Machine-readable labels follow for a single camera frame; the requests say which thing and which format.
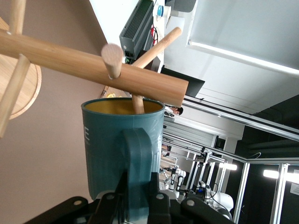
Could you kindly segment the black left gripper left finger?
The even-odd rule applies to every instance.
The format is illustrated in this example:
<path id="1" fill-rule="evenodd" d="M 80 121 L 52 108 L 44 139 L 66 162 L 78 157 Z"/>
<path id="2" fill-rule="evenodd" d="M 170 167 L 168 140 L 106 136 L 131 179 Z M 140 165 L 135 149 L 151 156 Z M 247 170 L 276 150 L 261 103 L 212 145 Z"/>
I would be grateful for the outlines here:
<path id="1" fill-rule="evenodd" d="M 126 190 L 127 172 L 120 178 L 114 192 L 88 203 L 81 196 L 71 197 L 42 214 L 28 220 L 28 224 L 119 224 L 123 194 Z"/>

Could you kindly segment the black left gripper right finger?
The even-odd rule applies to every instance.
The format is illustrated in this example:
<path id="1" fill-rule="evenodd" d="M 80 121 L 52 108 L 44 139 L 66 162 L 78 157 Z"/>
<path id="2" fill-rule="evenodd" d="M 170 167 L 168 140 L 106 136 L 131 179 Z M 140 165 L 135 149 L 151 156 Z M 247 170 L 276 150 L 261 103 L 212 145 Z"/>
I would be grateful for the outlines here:
<path id="1" fill-rule="evenodd" d="M 159 190 L 159 174 L 151 173 L 149 184 L 150 224 L 231 224 L 215 209 L 197 198 L 187 198 L 181 203 L 172 200 Z"/>

